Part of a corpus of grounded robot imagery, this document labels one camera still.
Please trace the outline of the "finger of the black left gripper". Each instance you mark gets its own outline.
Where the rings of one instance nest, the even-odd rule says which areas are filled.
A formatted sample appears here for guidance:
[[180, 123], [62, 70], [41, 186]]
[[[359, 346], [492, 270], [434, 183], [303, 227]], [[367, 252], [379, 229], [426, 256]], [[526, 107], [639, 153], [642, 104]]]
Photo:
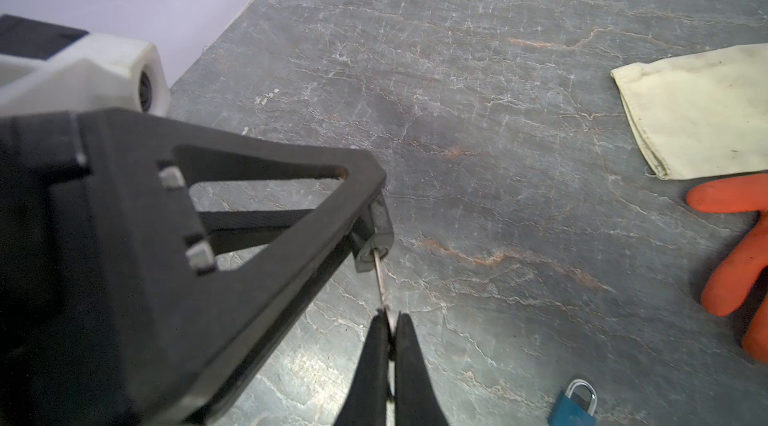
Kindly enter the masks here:
[[[123, 109], [77, 118], [82, 180], [110, 322], [140, 424], [222, 412], [322, 284], [386, 174], [361, 149], [293, 145]], [[335, 179], [267, 245], [216, 255], [188, 189], [201, 182]]]
[[267, 245], [308, 216], [312, 209], [200, 211], [216, 255]]

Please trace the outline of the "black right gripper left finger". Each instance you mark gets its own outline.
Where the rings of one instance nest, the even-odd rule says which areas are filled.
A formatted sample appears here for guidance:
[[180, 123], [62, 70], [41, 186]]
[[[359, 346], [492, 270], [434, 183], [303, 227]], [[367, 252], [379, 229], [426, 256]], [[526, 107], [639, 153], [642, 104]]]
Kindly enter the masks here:
[[387, 417], [390, 330], [386, 313], [371, 320], [346, 400], [334, 425], [384, 426]]

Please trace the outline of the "black padlock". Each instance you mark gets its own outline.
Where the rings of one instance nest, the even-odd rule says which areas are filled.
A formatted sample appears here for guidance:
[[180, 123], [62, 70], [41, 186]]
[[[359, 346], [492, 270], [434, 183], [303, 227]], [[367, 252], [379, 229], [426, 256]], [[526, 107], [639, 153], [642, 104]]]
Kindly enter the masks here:
[[364, 208], [350, 231], [355, 269], [366, 273], [375, 268], [374, 252], [385, 258], [394, 244], [395, 234], [383, 192]]

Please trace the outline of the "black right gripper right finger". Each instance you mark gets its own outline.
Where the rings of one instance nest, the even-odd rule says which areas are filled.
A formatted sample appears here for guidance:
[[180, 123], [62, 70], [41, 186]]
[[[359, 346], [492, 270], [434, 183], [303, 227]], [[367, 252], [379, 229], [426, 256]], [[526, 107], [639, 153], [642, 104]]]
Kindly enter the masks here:
[[448, 425], [409, 314], [400, 313], [394, 336], [395, 424]]

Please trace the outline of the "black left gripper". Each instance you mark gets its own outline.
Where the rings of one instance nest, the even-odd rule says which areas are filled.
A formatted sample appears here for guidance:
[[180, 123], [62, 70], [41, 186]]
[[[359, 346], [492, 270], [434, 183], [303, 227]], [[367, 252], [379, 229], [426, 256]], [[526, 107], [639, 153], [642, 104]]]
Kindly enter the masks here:
[[138, 425], [86, 213], [77, 118], [1, 124], [1, 421]]

